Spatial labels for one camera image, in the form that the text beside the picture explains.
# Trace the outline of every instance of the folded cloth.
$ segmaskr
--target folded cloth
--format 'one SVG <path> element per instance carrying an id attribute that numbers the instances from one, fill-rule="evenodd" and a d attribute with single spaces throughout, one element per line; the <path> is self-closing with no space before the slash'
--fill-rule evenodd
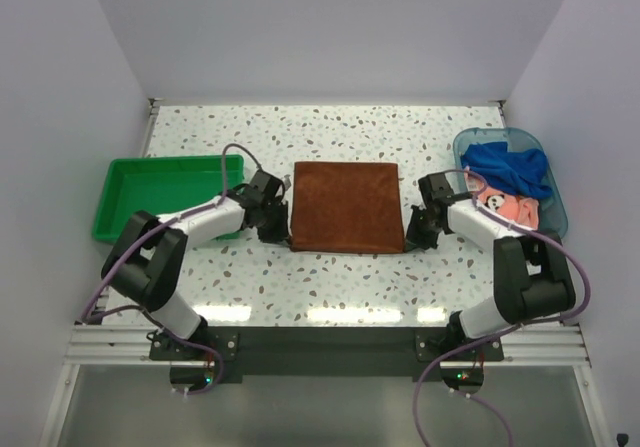
<path id="1" fill-rule="evenodd" d="M 296 162 L 291 250 L 400 254 L 398 165 Z"/>
<path id="2" fill-rule="evenodd" d="M 508 152 L 506 142 L 471 144 L 462 156 L 462 166 L 507 194 L 534 199 L 546 199 L 553 194 L 551 187 L 542 183 L 549 161 L 540 149 Z"/>
<path id="3" fill-rule="evenodd" d="M 480 190 L 484 185 L 477 179 L 465 174 L 469 190 Z M 530 197 L 510 195 L 500 190 L 487 186 L 484 192 L 478 194 L 478 201 L 485 207 L 500 214 L 507 220 L 513 220 L 517 224 L 531 227 L 536 230 L 540 224 L 538 217 L 538 201 Z"/>

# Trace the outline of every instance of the black mounting bracket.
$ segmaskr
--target black mounting bracket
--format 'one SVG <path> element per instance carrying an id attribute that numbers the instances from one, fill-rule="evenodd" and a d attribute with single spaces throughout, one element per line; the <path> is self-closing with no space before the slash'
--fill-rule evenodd
<path id="1" fill-rule="evenodd" d="M 225 361 L 225 383 L 242 382 L 245 375 L 382 376 L 410 377 L 415 381 L 427 364 L 442 353 L 437 345 L 446 328 L 208 327 L 207 332 L 211 346 Z M 201 350 L 184 348 L 163 333 L 152 332 L 148 339 L 150 360 L 206 358 Z M 496 342 L 450 360 L 472 362 L 479 352 L 484 353 L 485 361 L 504 360 L 502 345 Z M 172 367 L 172 371 L 181 368 Z M 434 369 L 427 380 L 441 378 L 440 369 Z"/>

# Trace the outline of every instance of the brown towel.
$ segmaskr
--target brown towel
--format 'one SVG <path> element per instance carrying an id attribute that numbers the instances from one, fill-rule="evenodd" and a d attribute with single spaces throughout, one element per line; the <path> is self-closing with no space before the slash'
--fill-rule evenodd
<path id="1" fill-rule="evenodd" d="M 296 162 L 291 233 L 292 250 L 403 252 L 398 165 Z"/>

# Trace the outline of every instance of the glass panel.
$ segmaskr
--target glass panel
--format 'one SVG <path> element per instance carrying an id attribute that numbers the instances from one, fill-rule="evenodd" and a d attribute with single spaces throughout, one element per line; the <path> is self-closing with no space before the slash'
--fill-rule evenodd
<path id="1" fill-rule="evenodd" d="M 511 424 L 516 445 L 594 446 L 571 368 L 487 368 L 480 396 Z M 404 378 L 246 377 L 189 397 L 168 368 L 85 367 L 62 446 L 416 446 Z M 496 417 L 427 383 L 420 417 L 433 446 L 507 445 Z"/>

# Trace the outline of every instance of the blue plastic bin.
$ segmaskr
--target blue plastic bin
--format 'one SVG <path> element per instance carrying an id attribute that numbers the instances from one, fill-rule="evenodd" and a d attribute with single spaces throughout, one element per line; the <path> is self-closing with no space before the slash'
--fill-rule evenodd
<path id="1" fill-rule="evenodd" d="M 508 149 L 511 152 L 523 152 L 528 149 L 543 150 L 540 142 L 533 135 L 524 130 L 507 127 L 506 129 L 481 129 L 474 127 L 460 132 L 453 141 L 453 152 L 456 161 L 456 167 L 462 168 L 462 155 L 467 151 L 471 144 L 486 144 L 487 142 L 507 142 Z M 551 167 L 547 170 L 542 182 L 553 190 L 553 195 L 548 199 L 540 201 L 540 230 L 553 229 L 560 237 L 564 237 L 569 227 L 567 213 L 564 210 L 560 192 L 556 186 L 551 173 Z M 466 190 L 464 176 L 460 174 L 458 178 L 459 188 Z"/>

